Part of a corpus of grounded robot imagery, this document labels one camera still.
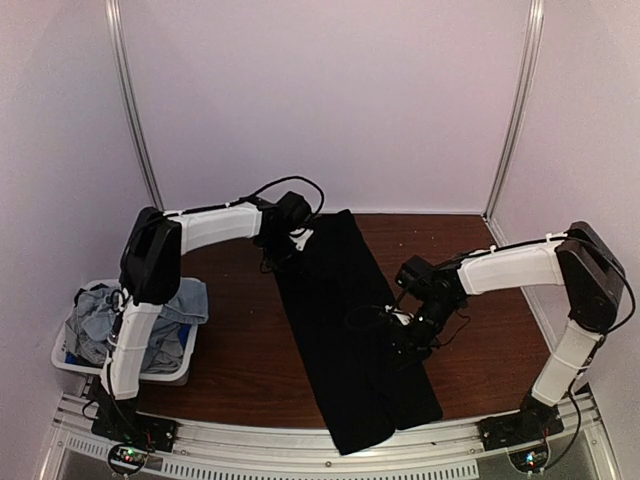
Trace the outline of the black t-shirt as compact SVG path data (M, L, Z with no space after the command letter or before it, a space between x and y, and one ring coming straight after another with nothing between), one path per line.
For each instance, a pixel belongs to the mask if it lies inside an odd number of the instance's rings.
M275 271L280 298L316 404L342 455L443 411L420 363L391 364L381 313L394 300L349 210L321 216L299 264Z

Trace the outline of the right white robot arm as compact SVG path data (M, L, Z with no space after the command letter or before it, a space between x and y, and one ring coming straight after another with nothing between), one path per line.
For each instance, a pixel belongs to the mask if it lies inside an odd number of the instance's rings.
M637 308L624 267L584 221L539 239L492 245L439 264L413 256L400 267L395 282L401 292L381 316L391 329L396 368L422 361L438 348L438 335L469 298L522 290L550 350L513 419L513 433L526 442L550 426L557 405ZM632 310L626 315L620 313L623 302Z

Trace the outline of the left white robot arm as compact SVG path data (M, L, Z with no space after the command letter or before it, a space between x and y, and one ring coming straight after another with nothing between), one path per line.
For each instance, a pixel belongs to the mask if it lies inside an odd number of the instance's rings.
M301 253L318 212L305 198L287 192L272 203L253 193L238 200L181 211L140 211L120 260L115 320L100 372L98 417L123 444L144 433L136 415L142 361L161 309L178 291L181 258L201 247L247 238L271 269Z

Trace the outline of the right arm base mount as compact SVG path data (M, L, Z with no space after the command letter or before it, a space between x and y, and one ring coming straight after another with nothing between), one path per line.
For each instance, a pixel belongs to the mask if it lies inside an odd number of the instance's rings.
M564 424L556 414L550 416L527 410L487 417L477 423L485 451L509 448L543 440L546 436L564 431Z

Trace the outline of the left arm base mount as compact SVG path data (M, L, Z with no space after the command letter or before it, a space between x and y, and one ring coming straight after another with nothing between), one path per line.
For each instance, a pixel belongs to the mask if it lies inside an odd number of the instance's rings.
M98 416L92 423L91 433L138 449L171 453L177 429L175 420L136 414L129 421L118 415L113 419Z

